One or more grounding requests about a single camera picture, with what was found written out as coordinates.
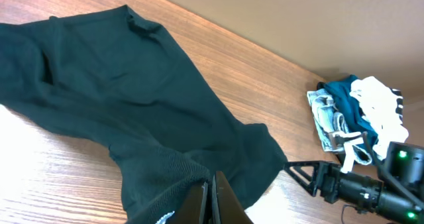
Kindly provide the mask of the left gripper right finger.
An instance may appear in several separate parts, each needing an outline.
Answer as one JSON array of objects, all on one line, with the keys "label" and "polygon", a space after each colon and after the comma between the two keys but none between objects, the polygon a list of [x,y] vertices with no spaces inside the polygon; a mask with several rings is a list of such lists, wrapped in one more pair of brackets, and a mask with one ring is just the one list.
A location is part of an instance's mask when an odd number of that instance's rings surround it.
[{"label": "left gripper right finger", "polygon": [[253,224],[222,171],[213,177],[211,207],[214,224]]}]

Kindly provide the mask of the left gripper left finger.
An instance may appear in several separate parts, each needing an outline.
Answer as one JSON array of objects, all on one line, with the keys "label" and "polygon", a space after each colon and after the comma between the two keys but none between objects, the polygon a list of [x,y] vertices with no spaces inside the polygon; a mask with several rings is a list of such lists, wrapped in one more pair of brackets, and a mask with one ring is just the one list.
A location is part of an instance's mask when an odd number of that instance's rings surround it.
[{"label": "left gripper left finger", "polygon": [[198,183],[188,191],[180,208],[168,219],[168,224],[204,224],[208,198],[208,183]]}]

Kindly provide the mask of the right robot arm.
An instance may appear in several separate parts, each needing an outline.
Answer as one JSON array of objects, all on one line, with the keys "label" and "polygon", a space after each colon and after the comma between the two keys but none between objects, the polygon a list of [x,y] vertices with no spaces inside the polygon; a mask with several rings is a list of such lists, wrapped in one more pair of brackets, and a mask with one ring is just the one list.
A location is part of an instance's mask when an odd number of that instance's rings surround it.
[{"label": "right robot arm", "polygon": [[423,222],[423,148],[391,142],[377,165],[378,179],[343,173],[325,161],[288,162],[288,173],[309,195],[328,203],[343,200],[358,213],[375,213],[396,223]]}]

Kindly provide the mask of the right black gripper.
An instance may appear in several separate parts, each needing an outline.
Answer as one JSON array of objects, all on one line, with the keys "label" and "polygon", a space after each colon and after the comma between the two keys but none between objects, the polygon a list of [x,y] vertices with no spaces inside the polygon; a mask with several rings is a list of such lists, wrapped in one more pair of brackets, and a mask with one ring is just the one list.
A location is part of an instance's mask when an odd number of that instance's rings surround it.
[{"label": "right black gripper", "polygon": [[[311,167],[308,174],[303,168]],[[287,162],[284,171],[291,176],[310,196],[320,196],[328,203],[339,200],[340,166],[324,161]]]}]

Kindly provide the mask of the black polo shirt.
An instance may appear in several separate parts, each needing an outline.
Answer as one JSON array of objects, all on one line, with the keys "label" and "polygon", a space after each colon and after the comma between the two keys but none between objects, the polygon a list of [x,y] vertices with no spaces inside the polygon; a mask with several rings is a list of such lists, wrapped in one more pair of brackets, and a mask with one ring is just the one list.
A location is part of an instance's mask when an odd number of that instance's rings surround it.
[{"label": "black polo shirt", "polygon": [[2,24],[1,103],[107,147],[129,223],[176,211],[217,171],[248,208],[287,161],[265,125],[232,115],[161,24],[127,6]]}]

